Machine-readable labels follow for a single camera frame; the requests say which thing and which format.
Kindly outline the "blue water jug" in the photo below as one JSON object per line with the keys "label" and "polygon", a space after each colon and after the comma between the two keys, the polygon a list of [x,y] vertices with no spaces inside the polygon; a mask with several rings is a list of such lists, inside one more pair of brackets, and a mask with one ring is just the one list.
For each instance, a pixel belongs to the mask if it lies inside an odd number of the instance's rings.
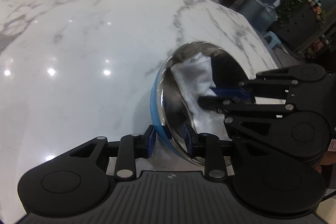
{"label": "blue water jug", "polygon": [[277,20],[276,9],[280,6],[281,1],[276,0],[272,4],[266,3],[261,14],[257,17],[255,29],[260,33],[266,30]]}

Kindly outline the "small teal stool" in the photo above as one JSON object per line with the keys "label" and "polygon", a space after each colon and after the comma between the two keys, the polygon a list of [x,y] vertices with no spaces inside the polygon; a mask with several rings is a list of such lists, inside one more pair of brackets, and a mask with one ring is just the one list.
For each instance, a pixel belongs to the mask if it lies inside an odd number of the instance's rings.
{"label": "small teal stool", "polygon": [[282,42],[281,40],[278,38],[278,36],[272,32],[272,31],[268,31],[263,38],[268,42],[268,46],[271,49],[275,49],[277,47],[282,46]]}

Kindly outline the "grey trash bin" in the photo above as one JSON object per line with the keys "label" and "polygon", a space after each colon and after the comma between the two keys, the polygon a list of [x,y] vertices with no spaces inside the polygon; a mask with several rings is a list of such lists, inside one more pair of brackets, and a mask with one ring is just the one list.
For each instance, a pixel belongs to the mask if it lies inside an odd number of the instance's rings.
{"label": "grey trash bin", "polygon": [[243,15],[246,20],[248,20],[248,22],[254,27],[256,20],[265,7],[266,4],[261,0],[244,0],[236,11]]}

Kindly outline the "white cloth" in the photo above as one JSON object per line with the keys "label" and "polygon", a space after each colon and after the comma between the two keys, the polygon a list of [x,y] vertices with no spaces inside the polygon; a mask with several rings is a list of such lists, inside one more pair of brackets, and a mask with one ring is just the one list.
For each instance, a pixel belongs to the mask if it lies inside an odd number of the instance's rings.
{"label": "white cloth", "polygon": [[222,140],[229,140],[224,126],[224,115],[202,109],[198,105],[199,97],[214,95],[211,88],[216,85],[213,81],[211,58],[197,53],[181,63],[174,64],[171,73],[192,114],[195,131],[198,134],[210,133]]}

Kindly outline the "blue steel bowl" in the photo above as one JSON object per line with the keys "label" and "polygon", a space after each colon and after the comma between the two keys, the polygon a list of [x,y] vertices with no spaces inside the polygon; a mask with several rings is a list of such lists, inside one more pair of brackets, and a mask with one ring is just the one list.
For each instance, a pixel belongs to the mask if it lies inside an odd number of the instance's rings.
{"label": "blue steel bowl", "polygon": [[216,135],[228,140],[224,115],[217,109],[205,110],[198,104],[202,96],[249,100],[239,89],[248,80],[239,63],[224,49],[209,42],[190,42],[180,46],[163,63],[150,95],[152,123],[161,141],[176,155],[198,166],[205,160],[191,156],[183,139],[183,128]]}

